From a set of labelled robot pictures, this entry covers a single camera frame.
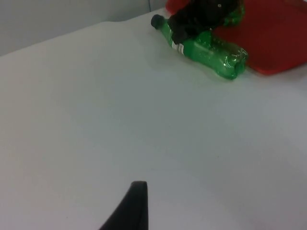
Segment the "white tabletop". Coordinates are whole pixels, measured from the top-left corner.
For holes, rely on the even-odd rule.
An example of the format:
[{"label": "white tabletop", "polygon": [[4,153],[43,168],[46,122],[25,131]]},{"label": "white tabletop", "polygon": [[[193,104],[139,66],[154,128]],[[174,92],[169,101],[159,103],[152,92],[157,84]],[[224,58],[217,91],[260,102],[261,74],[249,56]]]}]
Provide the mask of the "white tabletop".
[{"label": "white tabletop", "polygon": [[133,180],[150,230],[307,229],[307,66],[223,80],[153,14],[0,57],[0,229],[98,229]]}]

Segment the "red tray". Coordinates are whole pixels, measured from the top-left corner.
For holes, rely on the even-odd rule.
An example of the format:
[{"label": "red tray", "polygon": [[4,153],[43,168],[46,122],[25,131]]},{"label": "red tray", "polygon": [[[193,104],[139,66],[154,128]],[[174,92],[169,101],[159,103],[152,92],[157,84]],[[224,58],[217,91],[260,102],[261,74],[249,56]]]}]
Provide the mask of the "red tray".
[{"label": "red tray", "polygon": [[[175,13],[189,0],[169,0]],[[249,53],[248,65],[271,75],[307,63],[307,2],[304,0],[245,0],[239,26],[221,27],[215,34]]]}]

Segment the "bottle label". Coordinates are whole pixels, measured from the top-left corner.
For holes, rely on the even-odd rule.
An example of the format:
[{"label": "bottle label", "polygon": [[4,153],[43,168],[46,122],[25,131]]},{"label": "bottle label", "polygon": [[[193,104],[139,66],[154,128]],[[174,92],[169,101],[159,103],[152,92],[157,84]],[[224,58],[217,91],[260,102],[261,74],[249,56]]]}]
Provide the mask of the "bottle label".
[{"label": "bottle label", "polygon": [[176,45],[174,42],[172,43],[172,48],[177,50],[177,52],[181,53],[184,55],[183,50],[184,50],[184,45],[178,44]]}]

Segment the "black tip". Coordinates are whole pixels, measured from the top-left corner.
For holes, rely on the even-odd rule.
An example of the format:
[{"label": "black tip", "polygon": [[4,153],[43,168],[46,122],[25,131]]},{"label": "black tip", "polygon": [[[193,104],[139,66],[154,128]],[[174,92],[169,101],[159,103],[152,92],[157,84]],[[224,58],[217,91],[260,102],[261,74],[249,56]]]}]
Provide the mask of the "black tip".
[{"label": "black tip", "polygon": [[100,230],[148,230],[147,183],[133,182],[119,206]]},{"label": "black tip", "polygon": [[151,25],[157,30],[163,25],[164,20],[163,16],[156,14],[152,18]]}]

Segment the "white surface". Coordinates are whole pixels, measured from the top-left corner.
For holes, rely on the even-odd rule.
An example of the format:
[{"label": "white surface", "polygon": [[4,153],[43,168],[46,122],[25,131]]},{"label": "white surface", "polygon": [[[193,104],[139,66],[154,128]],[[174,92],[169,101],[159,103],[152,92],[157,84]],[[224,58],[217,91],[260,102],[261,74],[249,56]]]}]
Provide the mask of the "white surface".
[{"label": "white surface", "polygon": [[148,0],[0,0],[0,56],[95,23],[147,12]]},{"label": "white surface", "polygon": [[152,15],[0,57],[0,229],[98,229],[133,180],[150,230],[307,229],[307,66],[226,81]]},{"label": "white surface", "polygon": [[150,0],[152,10],[157,10],[165,6],[167,0]]}]

